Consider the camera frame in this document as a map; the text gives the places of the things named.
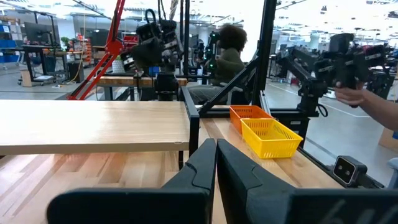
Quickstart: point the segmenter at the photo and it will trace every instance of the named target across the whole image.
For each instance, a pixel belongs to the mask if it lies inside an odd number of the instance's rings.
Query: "potted plant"
[[[61,37],[61,41],[63,45],[67,48],[67,51],[69,51],[70,46],[69,46],[69,38],[68,37]]]
[[[112,71],[113,73],[125,73],[123,61],[120,55],[118,55],[116,59],[112,62]]]

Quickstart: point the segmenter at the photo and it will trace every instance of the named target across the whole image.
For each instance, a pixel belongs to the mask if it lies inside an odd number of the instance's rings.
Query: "wooden tabletop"
[[[139,79],[139,84],[140,86],[152,86],[153,80],[156,78],[150,78],[150,77],[142,77]],[[137,78],[134,77],[118,77],[118,76],[102,76],[99,78],[99,81],[97,85],[137,85]],[[178,84],[180,86],[185,86],[188,83],[188,80],[186,78],[177,78]]]
[[[0,100],[0,155],[188,150],[183,102]]]
[[[291,159],[258,159],[228,119],[202,119],[200,126],[199,144],[225,138],[296,187],[341,188],[298,152]],[[159,188],[178,172],[177,158],[175,151],[6,156],[0,159],[0,223],[45,223],[51,199],[79,187]],[[226,223],[217,179],[213,223]]]

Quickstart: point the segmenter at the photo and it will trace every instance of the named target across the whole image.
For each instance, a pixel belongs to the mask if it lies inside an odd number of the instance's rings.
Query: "orange basket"
[[[260,107],[248,105],[229,106],[229,115],[232,124],[240,134],[242,134],[241,118],[273,118]]]
[[[275,119],[242,119],[243,139],[261,159],[292,157],[303,141]]]

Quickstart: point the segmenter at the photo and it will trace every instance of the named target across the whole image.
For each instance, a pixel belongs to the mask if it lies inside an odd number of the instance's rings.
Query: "yellow basket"
[[[243,118],[243,139],[261,159],[292,157],[303,140],[274,119]]]

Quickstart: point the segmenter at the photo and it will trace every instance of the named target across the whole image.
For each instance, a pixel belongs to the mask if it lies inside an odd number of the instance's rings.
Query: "cable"
[[[160,0],[157,0],[157,13],[159,15],[159,22],[162,22],[162,15],[160,13]]]
[[[162,5],[162,10],[163,10],[163,16],[164,19],[167,20],[166,18],[166,12],[164,11],[164,6],[163,6],[163,0],[157,0],[157,11],[159,12],[159,21],[161,20],[161,16],[160,16],[160,5]]]
[[[322,114],[323,117],[326,118],[326,117],[329,115],[329,112],[328,112],[328,110],[325,108],[325,106],[323,106],[323,105],[321,105],[321,104],[318,104],[317,107],[318,107],[319,113]]]
[[[152,17],[154,18],[154,23],[156,23],[156,15],[152,9],[145,10],[145,20],[147,21],[147,23],[150,23],[149,19],[148,19],[148,12],[150,12],[152,14]]]
[[[81,47],[81,55],[80,55],[79,67],[77,69],[75,77],[73,77],[73,79],[70,80],[69,82],[67,82],[66,84],[76,83],[75,80],[76,80],[77,76],[79,75],[80,69],[82,67],[81,65],[83,64],[83,52],[84,52],[84,49],[85,49],[85,36],[86,36],[86,6],[85,6],[84,13],[83,13],[83,44],[82,44],[82,47]]]

